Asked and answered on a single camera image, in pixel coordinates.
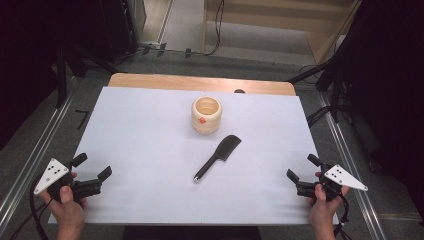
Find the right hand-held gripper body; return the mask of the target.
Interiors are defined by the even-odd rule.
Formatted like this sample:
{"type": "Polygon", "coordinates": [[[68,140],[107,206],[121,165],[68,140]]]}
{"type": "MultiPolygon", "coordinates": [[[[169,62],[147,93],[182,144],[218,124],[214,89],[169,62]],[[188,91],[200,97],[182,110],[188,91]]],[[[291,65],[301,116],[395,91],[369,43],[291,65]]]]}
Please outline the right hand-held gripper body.
{"type": "Polygon", "coordinates": [[[341,193],[341,188],[347,186],[349,188],[367,191],[368,187],[352,176],[340,165],[319,164],[321,175],[318,181],[314,183],[304,182],[295,176],[295,187],[297,195],[302,197],[315,198],[315,187],[321,184],[326,194],[326,200],[332,201],[341,193]]]}

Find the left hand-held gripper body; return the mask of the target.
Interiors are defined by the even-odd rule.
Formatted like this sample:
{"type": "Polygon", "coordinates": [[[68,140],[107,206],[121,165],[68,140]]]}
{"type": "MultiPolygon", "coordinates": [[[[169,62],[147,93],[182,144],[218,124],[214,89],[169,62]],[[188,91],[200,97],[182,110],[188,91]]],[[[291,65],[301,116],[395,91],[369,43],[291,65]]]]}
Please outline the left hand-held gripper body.
{"type": "Polygon", "coordinates": [[[87,181],[75,180],[72,176],[71,161],[61,163],[52,158],[45,171],[36,182],[33,193],[39,195],[46,190],[51,198],[60,201],[59,190],[62,186],[69,186],[73,192],[74,201],[79,203],[82,198],[98,195],[101,193],[102,182],[96,179],[87,181]]]}

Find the black spatula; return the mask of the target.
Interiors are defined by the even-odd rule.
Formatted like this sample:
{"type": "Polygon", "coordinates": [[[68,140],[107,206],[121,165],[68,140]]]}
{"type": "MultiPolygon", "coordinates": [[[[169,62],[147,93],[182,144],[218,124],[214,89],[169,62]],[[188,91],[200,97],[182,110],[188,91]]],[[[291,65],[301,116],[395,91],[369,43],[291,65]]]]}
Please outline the black spatula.
{"type": "Polygon", "coordinates": [[[210,167],[217,161],[226,161],[232,154],[235,148],[242,142],[242,140],[235,135],[226,136],[217,146],[215,152],[206,161],[206,163],[200,168],[195,174],[194,180],[200,181],[204,174],[210,169],[210,167]]]}

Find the cream ribbed cup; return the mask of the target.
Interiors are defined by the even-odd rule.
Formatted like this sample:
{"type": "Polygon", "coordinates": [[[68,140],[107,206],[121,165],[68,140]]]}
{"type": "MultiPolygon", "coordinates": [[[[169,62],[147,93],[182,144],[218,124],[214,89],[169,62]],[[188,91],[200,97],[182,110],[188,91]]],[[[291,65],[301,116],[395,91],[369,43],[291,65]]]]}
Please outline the cream ribbed cup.
{"type": "Polygon", "coordinates": [[[191,107],[191,125],[203,135],[216,132],[221,123],[223,108],[220,102],[210,96],[196,99],[191,107]]]}

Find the person's left hand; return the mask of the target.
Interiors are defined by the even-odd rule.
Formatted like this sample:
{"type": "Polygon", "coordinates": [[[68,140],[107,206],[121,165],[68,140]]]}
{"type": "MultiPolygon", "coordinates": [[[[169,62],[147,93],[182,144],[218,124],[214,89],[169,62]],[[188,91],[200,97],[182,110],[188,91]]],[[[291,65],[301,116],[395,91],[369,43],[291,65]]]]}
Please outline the person's left hand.
{"type": "Polygon", "coordinates": [[[72,189],[62,186],[59,190],[60,201],[52,199],[47,191],[39,194],[41,199],[48,204],[48,208],[58,224],[56,240],[80,240],[85,226],[85,214],[83,207],[87,200],[82,199],[76,203],[72,189]]]}

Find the person's right hand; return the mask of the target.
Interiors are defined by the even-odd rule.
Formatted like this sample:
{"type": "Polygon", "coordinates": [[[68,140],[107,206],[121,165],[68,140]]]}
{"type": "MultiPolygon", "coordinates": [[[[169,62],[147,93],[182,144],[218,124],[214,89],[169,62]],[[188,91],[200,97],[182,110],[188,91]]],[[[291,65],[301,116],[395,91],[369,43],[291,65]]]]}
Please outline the person's right hand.
{"type": "Polygon", "coordinates": [[[333,227],[333,217],[336,210],[343,203],[341,197],[331,201],[326,200],[326,192],[322,184],[315,186],[314,194],[316,199],[309,199],[312,205],[308,220],[315,240],[336,240],[333,227]]]}

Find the white board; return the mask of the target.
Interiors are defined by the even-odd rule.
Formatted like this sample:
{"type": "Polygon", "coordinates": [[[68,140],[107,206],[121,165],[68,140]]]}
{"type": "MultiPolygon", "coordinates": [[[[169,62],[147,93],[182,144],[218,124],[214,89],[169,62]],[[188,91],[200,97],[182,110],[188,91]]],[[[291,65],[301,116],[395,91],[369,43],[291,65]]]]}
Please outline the white board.
{"type": "Polygon", "coordinates": [[[296,96],[215,93],[219,129],[202,135],[191,125],[199,91],[105,87],[78,152],[76,173],[93,179],[112,169],[85,208],[93,224],[288,225],[308,221],[309,204],[288,169],[312,182],[316,151],[296,96]],[[195,174],[228,135],[242,142],[200,181],[195,174]]]}

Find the black stand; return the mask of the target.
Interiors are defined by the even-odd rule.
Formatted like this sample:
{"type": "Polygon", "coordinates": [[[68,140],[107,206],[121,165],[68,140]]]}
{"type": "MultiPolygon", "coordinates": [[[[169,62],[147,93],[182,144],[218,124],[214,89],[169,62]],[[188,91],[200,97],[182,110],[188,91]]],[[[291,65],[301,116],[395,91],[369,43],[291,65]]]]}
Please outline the black stand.
{"type": "Polygon", "coordinates": [[[332,95],[330,105],[325,108],[328,110],[328,113],[332,116],[333,120],[338,123],[338,112],[342,110],[342,107],[339,106],[339,96],[342,91],[342,82],[344,72],[340,67],[341,57],[338,53],[335,53],[327,61],[315,65],[313,68],[298,74],[297,76],[288,80],[288,83],[296,84],[300,81],[303,81],[317,73],[321,73],[321,76],[318,78],[315,83],[315,87],[318,91],[325,91],[330,86],[332,86],[332,95]]]}
{"type": "Polygon", "coordinates": [[[57,90],[58,97],[56,108],[59,109],[64,105],[64,102],[68,95],[67,90],[67,77],[66,77],[66,66],[69,66],[71,71],[76,76],[84,77],[88,71],[82,58],[87,58],[107,70],[111,74],[118,72],[116,67],[107,63],[93,52],[83,48],[81,45],[76,43],[64,43],[61,42],[56,49],[56,74],[57,74],[57,90]]]}

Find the wooden table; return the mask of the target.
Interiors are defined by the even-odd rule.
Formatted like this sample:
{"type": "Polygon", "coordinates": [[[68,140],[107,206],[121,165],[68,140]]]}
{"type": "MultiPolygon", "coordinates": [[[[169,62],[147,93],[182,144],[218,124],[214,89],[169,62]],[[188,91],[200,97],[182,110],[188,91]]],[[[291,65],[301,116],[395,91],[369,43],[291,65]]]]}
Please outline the wooden table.
{"type": "Polygon", "coordinates": [[[111,76],[108,86],[229,93],[243,90],[247,94],[296,95],[294,86],[288,82],[164,74],[116,73],[111,76]]]}

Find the metal floor rail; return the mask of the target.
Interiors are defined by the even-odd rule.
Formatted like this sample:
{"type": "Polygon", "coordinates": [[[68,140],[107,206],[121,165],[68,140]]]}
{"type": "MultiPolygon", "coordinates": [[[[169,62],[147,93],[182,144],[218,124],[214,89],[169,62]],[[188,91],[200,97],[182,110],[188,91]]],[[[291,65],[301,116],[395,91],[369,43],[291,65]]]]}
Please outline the metal floor rail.
{"type": "MultiPolygon", "coordinates": [[[[345,141],[345,137],[340,128],[340,124],[336,123],[330,113],[326,114],[326,121],[335,140],[338,152],[341,156],[343,167],[348,170],[359,181],[362,180],[358,169],[355,165],[354,158],[345,141]]],[[[365,221],[372,240],[388,240],[381,225],[378,214],[372,204],[372,201],[366,191],[353,190],[355,198],[358,202],[361,215],[365,221]]]]}
{"type": "Polygon", "coordinates": [[[63,105],[56,108],[56,95],[48,97],[0,150],[0,238],[8,228],[82,81],[82,77],[70,78],[67,81],[68,96],[63,105]]]}

